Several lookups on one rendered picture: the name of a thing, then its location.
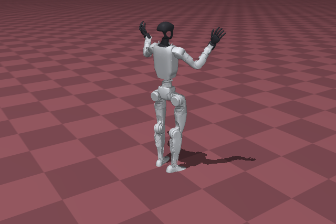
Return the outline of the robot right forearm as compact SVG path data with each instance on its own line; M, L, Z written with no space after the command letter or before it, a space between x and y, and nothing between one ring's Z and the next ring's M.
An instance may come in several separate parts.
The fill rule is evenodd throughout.
M208 55L212 51L212 48L213 46L210 44L206 48L204 48L204 52L202 52L201 56L199 56L199 60L195 64L196 68L201 68L205 64Z

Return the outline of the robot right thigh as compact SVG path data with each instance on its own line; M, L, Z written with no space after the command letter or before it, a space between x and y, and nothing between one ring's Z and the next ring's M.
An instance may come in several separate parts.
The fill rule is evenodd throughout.
M169 135L172 138L174 131L178 130L182 134L186 123L187 108L185 96L177 92L171 93L171 103L175 106L175 128L170 129Z

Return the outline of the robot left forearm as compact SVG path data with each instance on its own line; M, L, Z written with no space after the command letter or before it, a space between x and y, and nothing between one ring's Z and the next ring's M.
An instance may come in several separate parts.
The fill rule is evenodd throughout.
M152 39L152 37L150 39L148 39L147 36L145 37L145 42L144 42L144 47L143 47L143 55L145 54L146 49L151 45L151 39Z

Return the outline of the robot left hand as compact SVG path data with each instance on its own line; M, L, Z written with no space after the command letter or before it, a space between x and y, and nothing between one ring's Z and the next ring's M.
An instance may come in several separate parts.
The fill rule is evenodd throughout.
M140 32L142 33L142 35L144 35L144 38L147 36L148 39L150 39L151 36L150 36L149 33L146 32L146 29L145 29L145 23L144 23L144 26L143 26L143 22L144 22L144 21L142 21L142 22L140 23L139 30L140 30Z

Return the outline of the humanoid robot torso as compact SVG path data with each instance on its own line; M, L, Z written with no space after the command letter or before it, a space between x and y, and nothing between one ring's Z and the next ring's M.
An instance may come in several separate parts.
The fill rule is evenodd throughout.
M163 100L171 101L171 93L176 91L172 81L178 71L179 59L172 53L172 49L176 47L173 43L169 43L168 47L159 47L158 44L160 41L153 47L154 69L157 77L164 79L162 85L158 87L158 96Z

